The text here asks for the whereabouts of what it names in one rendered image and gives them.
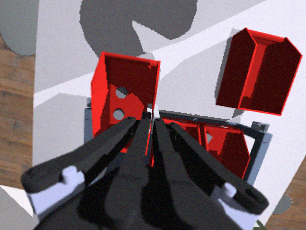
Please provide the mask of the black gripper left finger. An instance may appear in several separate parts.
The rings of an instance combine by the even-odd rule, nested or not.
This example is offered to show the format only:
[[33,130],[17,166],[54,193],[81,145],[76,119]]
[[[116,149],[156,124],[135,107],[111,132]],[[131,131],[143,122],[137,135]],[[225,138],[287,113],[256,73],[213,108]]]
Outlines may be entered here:
[[126,117],[77,149],[26,170],[20,181],[39,222],[89,186],[134,137],[104,203],[108,228],[129,228],[137,212],[151,120],[148,103],[141,120]]

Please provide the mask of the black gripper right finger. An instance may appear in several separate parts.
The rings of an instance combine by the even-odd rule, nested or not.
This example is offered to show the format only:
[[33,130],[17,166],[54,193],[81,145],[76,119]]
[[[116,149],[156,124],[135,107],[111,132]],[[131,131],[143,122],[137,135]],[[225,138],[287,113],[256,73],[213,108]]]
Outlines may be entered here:
[[199,230],[205,220],[204,206],[189,177],[243,230],[253,230],[269,206],[263,193],[226,169],[179,124],[166,124],[156,104],[151,134],[154,166],[162,166],[175,230]]

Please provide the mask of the grey steel disc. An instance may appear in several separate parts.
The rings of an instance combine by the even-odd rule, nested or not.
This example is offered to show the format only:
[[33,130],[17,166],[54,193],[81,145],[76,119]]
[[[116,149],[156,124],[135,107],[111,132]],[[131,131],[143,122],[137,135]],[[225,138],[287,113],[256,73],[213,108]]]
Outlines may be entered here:
[[123,110],[117,109],[116,111],[114,111],[113,116],[115,119],[121,120],[125,116],[125,113]]
[[125,98],[127,95],[128,95],[128,91],[127,91],[127,89],[126,89],[125,87],[119,87],[119,88],[116,89],[116,96],[117,96],[118,98],[123,99],[123,98]]

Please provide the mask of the red bin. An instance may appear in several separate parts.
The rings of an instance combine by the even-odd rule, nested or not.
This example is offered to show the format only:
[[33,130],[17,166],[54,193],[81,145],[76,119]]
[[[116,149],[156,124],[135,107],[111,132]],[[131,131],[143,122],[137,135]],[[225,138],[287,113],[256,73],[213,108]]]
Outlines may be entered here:
[[[189,133],[201,145],[200,129],[196,124],[194,124],[193,122],[189,120],[185,120],[185,119],[178,119],[178,118],[171,118],[171,117],[164,117],[164,116],[162,116],[162,119],[164,120],[166,124],[169,124],[170,122],[175,122],[179,124],[187,133]],[[153,144],[151,146],[149,165],[154,166]]]
[[[200,127],[201,145],[207,151],[209,149],[209,153],[223,166],[243,179],[250,161],[244,134],[228,125],[197,123]],[[206,133],[213,137],[209,144]]]
[[287,37],[249,29],[235,34],[216,105],[281,116],[301,59]]
[[[148,103],[152,104],[153,117],[159,71],[160,65],[150,59],[114,53],[100,56],[91,81],[93,138],[126,117],[141,120]],[[123,99],[116,96],[119,87],[128,91]],[[117,109],[125,113],[121,120],[113,117]]]

